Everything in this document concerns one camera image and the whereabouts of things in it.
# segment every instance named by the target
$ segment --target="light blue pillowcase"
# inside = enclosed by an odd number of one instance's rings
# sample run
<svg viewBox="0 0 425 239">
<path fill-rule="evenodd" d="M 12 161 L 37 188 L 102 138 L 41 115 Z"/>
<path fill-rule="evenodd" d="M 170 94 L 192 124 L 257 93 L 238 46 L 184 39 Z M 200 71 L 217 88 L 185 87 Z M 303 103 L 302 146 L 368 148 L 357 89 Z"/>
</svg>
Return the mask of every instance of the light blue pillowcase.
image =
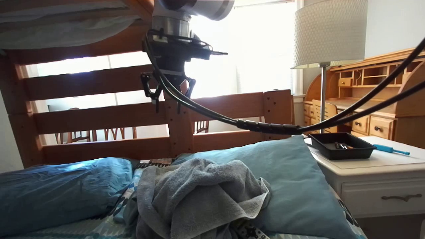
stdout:
<svg viewBox="0 0 425 239">
<path fill-rule="evenodd" d="M 268 206 L 253 223 L 264 232 L 355 239 L 343 210 L 302 136 L 239 148 L 182 154 L 174 164 L 203 158 L 216 163 L 238 159 L 272 189 Z"/>
<path fill-rule="evenodd" d="M 106 214 L 132 175 L 131 162 L 120 158 L 0 174 L 0 237 Z"/>
</svg>

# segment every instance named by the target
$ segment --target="drawer handle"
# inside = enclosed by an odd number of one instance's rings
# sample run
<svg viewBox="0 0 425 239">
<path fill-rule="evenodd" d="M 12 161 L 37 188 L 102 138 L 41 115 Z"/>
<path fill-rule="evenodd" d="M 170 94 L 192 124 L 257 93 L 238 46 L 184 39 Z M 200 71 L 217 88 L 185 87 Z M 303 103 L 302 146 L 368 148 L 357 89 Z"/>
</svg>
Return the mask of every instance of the drawer handle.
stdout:
<svg viewBox="0 0 425 239">
<path fill-rule="evenodd" d="M 400 199 L 400 200 L 403 200 L 405 202 L 408 202 L 411 198 L 414 198 L 414 197 L 422 197 L 422 194 L 418 193 L 416 195 L 407 195 L 405 197 L 402 197 L 402 196 L 382 196 L 381 199 L 383 199 L 383 200 Z"/>
</svg>

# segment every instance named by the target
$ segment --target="black tray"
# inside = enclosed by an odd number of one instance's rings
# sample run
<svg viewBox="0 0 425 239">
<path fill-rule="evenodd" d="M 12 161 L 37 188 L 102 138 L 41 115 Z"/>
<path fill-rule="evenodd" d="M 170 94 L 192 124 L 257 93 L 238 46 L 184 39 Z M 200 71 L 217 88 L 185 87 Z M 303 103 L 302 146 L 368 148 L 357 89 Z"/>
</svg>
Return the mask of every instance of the black tray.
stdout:
<svg viewBox="0 0 425 239">
<path fill-rule="evenodd" d="M 375 146 L 349 133 L 310 134 L 312 145 L 329 160 L 368 159 Z M 335 142 L 351 146 L 349 149 L 337 149 Z"/>
</svg>

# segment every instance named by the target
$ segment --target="blue screwdriver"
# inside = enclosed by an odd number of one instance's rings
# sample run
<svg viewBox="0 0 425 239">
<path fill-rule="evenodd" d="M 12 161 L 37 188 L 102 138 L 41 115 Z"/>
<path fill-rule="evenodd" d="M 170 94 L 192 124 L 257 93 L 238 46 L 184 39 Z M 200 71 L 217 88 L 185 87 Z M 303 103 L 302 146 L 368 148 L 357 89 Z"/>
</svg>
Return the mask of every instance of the blue screwdriver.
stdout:
<svg viewBox="0 0 425 239">
<path fill-rule="evenodd" d="M 385 145 L 374 144 L 373 146 L 375 146 L 377 150 L 384 151 L 384 152 L 389 152 L 389 153 L 397 152 L 397 153 L 401 153 L 401 154 L 405 154 L 405 155 L 410 155 L 410 152 L 395 150 L 394 148 L 388 147 L 388 146 L 385 146 Z"/>
</svg>

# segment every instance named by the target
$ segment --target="table lamp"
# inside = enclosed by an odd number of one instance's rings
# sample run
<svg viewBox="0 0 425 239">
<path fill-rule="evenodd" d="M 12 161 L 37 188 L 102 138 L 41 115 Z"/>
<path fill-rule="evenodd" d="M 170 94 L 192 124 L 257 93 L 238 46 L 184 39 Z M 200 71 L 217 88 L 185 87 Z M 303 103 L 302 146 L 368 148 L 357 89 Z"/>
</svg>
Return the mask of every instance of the table lamp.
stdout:
<svg viewBox="0 0 425 239">
<path fill-rule="evenodd" d="M 365 58 L 367 6 L 367 0 L 325 0 L 295 13 L 293 69 L 322 68 L 320 121 L 325 119 L 326 68 Z"/>
</svg>

